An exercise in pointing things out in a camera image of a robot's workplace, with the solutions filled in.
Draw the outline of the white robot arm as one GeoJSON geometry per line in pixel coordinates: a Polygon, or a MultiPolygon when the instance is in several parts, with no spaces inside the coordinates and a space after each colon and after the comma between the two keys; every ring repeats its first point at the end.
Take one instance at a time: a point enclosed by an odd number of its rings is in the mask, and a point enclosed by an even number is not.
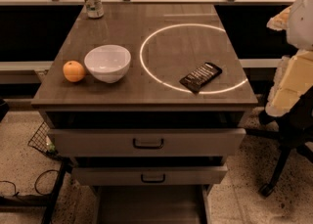
{"type": "Polygon", "coordinates": [[[295,0],[267,26],[284,30],[287,42],[297,49],[290,58],[282,56],[267,98],[266,113],[278,117],[289,112],[313,85],[313,0],[295,0]]]}

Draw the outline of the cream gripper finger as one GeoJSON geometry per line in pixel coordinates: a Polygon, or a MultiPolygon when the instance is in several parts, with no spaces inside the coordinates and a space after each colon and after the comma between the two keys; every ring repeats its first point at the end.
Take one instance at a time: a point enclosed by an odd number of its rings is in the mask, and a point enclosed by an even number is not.
{"type": "Polygon", "coordinates": [[[292,57],[282,56],[265,106],[266,113],[274,117],[284,115],[312,86],[313,52],[299,50],[292,57]]]}
{"type": "Polygon", "coordinates": [[[271,18],[266,26],[276,31],[286,30],[288,28],[290,11],[291,6],[286,7],[282,12],[271,18]]]}

